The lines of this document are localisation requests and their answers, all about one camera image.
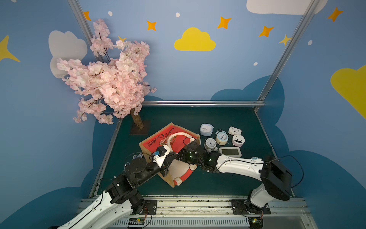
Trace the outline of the white twin bell alarm clock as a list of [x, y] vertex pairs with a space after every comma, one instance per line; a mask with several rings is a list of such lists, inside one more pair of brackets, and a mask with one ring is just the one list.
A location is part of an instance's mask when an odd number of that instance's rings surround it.
[[217, 142], [215, 139], [213, 138], [208, 138], [206, 141], [205, 141], [205, 144], [204, 144], [204, 148], [207, 152], [211, 153], [211, 152], [216, 152], [218, 150], [218, 147], [217, 147]]

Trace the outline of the white rectangular digital clock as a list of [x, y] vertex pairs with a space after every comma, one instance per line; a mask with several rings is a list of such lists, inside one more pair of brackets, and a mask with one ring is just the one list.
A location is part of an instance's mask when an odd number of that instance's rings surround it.
[[219, 153], [229, 157], [240, 158], [242, 156], [239, 147], [221, 147], [219, 148]]

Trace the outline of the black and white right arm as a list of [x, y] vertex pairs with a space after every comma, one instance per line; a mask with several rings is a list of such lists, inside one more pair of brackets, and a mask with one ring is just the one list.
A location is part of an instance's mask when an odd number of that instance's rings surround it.
[[176, 158], [199, 165], [209, 173], [231, 173], [251, 177], [262, 184], [250, 191], [245, 201], [245, 212], [262, 214], [272, 200], [288, 201], [291, 197], [292, 173], [275, 157], [245, 159], [207, 152], [196, 142], [186, 145]]

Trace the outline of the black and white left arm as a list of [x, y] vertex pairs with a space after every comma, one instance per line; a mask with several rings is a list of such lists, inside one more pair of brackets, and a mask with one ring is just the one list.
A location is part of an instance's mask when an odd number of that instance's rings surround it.
[[135, 158], [91, 205], [62, 226], [53, 229], [106, 229], [118, 219], [143, 210], [145, 200], [137, 188], [157, 174], [167, 174], [176, 153], [168, 154], [161, 166]]

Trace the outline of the blue twin bell alarm clock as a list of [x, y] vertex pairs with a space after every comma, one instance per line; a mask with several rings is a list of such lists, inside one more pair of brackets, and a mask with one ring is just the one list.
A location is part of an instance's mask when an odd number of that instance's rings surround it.
[[216, 143], [220, 146], [225, 146], [229, 140], [228, 134], [224, 130], [217, 130], [215, 134]]

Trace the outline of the white box clock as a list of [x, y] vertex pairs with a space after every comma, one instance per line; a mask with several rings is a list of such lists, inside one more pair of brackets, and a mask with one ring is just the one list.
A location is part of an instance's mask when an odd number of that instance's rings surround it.
[[232, 126], [229, 127], [228, 134], [230, 134], [230, 135], [241, 135], [241, 133], [242, 133], [241, 129], [236, 128], [236, 127], [232, 127]]

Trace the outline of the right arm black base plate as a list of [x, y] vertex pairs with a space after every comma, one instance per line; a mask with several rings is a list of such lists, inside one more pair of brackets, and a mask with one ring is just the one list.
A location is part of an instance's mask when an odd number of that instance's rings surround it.
[[233, 199], [231, 200], [232, 211], [234, 215], [270, 215], [271, 210], [268, 204], [260, 208], [252, 204], [246, 199]]

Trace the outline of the white round smiley alarm clock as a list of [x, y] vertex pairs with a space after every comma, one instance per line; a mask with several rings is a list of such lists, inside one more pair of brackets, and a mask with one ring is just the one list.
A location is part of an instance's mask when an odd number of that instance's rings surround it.
[[241, 147], [244, 143], [245, 143], [245, 138], [242, 136], [242, 135], [233, 135], [232, 137], [232, 144], [235, 146], [235, 147]]

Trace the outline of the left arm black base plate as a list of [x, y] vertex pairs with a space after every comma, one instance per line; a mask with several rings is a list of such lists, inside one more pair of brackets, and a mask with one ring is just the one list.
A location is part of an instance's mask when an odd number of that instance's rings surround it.
[[140, 208], [140, 211], [137, 214], [138, 215], [151, 214], [153, 216], [156, 215], [157, 203], [158, 201], [156, 199], [145, 200], [144, 206]]

